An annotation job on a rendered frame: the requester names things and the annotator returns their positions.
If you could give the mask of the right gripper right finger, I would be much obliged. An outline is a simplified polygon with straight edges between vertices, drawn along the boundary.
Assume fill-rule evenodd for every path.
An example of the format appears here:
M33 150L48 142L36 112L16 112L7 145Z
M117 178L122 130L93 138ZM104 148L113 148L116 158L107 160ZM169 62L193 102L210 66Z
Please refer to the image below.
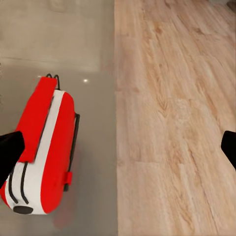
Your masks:
M222 138L221 149L236 169L236 132L226 131Z

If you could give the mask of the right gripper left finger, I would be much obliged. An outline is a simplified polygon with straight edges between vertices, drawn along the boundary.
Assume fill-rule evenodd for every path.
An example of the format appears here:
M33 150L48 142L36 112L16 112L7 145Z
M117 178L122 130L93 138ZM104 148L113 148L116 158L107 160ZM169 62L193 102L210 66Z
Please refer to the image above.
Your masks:
M0 189L24 150L25 141L21 131L0 136Z

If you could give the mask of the radio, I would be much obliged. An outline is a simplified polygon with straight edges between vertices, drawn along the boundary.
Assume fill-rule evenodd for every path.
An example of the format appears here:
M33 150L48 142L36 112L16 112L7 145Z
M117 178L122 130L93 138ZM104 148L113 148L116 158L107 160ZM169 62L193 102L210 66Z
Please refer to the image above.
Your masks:
M42 77L16 128L23 134L25 150L0 189L0 197L15 213L47 214L57 208L72 182L79 122L72 96L60 90L59 76Z

